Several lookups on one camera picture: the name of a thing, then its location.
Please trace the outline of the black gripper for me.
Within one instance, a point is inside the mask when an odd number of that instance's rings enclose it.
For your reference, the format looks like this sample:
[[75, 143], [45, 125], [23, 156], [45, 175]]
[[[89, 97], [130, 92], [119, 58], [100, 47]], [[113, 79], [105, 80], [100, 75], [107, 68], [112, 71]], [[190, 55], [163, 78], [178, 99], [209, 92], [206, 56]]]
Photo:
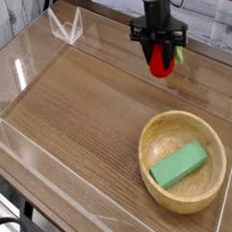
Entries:
[[174, 64], [174, 45], [185, 47], [187, 44], [188, 25], [172, 15], [162, 27], [149, 27], [144, 16], [134, 17], [128, 24], [131, 30], [129, 38], [142, 43], [142, 52], [147, 64], [150, 64], [156, 41], [163, 44], [162, 60], [165, 70]]

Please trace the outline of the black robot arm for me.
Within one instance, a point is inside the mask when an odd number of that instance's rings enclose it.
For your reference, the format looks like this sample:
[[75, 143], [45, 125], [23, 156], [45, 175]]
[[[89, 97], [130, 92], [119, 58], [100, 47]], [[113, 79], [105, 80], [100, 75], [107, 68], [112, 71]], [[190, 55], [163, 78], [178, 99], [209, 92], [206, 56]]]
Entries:
[[187, 44], [188, 25], [174, 18], [170, 11], [170, 5], [181, 8], [182, 2], [142, 0], [144, 15], [134, 17], [128, 23], [129, 38], [142, 45], [144, 58], [155, 77], [169, 76], [175, 65], [175, 48]]

